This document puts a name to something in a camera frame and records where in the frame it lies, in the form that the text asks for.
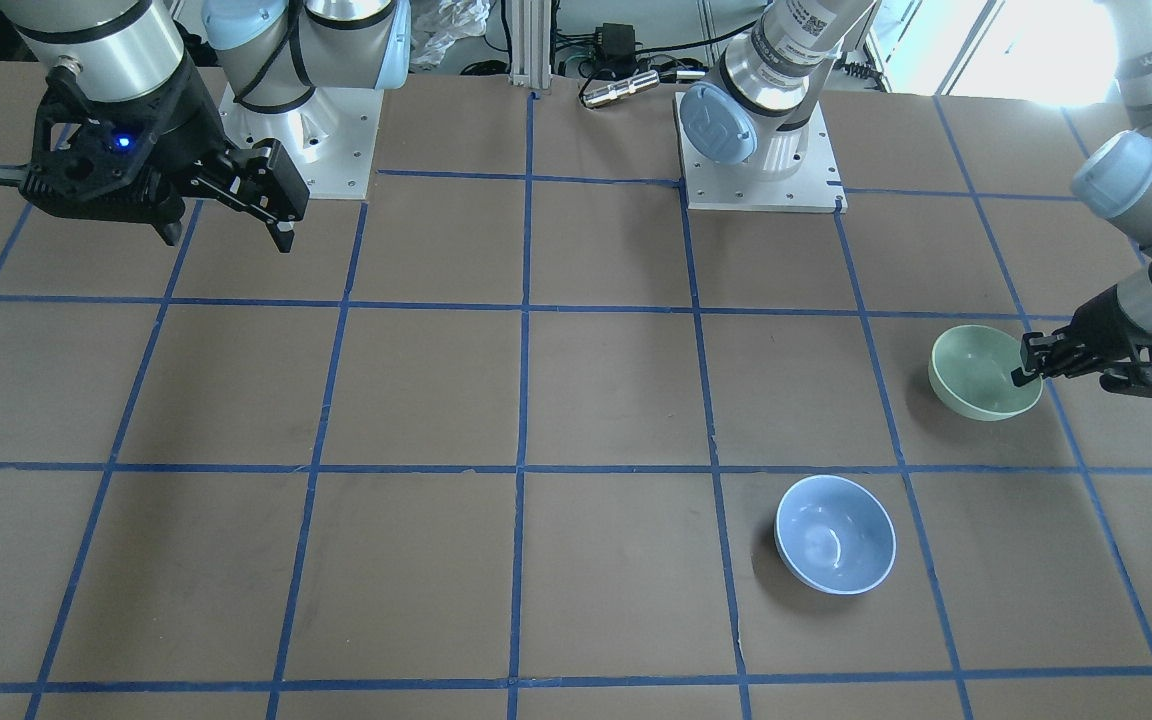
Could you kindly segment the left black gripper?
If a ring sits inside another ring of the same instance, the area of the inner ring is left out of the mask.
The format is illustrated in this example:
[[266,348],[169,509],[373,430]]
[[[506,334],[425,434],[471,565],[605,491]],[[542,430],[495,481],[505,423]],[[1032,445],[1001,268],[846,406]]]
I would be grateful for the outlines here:
[[1152,397],[1152,333],[1126,314],[1115,288],[1075,310],[1066,334],[1023,334],[1010,381],[1021,388],[1043,378],[1093,373],[1114,395]]

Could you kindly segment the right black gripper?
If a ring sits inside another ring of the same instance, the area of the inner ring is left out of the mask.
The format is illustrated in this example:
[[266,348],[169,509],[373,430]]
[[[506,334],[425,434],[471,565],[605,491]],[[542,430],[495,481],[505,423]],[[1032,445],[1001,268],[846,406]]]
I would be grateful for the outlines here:
[[185,197],[210,197],[260,220],[278,252],[291,251],[310,187],[283,143],[233,149],[192,61],[132,100],[99,103],[67,67],[47,73],[20,195],[45,213],[146,223],[179,247]]

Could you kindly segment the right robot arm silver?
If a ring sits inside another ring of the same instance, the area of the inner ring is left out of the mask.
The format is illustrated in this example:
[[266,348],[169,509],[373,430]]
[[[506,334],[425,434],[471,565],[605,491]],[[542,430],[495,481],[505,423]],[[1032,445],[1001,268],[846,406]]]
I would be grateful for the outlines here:
[[31,158],[0,169],[0,184],[51,217],[147,225],[170,247],[184,200],[214,199],[291,251],[306,170],[349,154],[328,92],[401,88],[410,69],[407,1],[206,1],[223,111],[160,1],[0,8],[47,71]]

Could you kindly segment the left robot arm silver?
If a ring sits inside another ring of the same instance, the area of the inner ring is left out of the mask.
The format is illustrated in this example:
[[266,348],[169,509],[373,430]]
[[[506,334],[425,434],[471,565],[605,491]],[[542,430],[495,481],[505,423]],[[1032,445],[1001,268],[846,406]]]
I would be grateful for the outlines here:
[[[1130,128],[1076,172],[1071,192],[1137,243],[1149,265],[1075,310],[1071,323],[1020,342],[1011,384],[1096,373],[1102,389],[1152,397],[1152,1],[1108,1],[1115,79]],[[741,167],[776,132],[806,123],[819,74],[867,1],[773,1],[679,101],[681,135],[708,161]]]

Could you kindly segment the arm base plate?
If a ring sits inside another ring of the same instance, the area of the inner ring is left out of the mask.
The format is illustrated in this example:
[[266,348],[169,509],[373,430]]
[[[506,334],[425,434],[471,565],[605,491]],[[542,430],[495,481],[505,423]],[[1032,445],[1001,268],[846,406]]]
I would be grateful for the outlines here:
[[225,88],[219,111],[238,147],[266,138],[282,143],[312,199],[365,200],[384,97],[376,88],[317,88],[301,108],[273,115],[243,108]]
[[823,106],[809,122],[790,132],[776,132],[749,161],[717,164],[679,135],[684,169],[687,209],[696,211],[781,211],[781,213],[844,213],[844,183]]

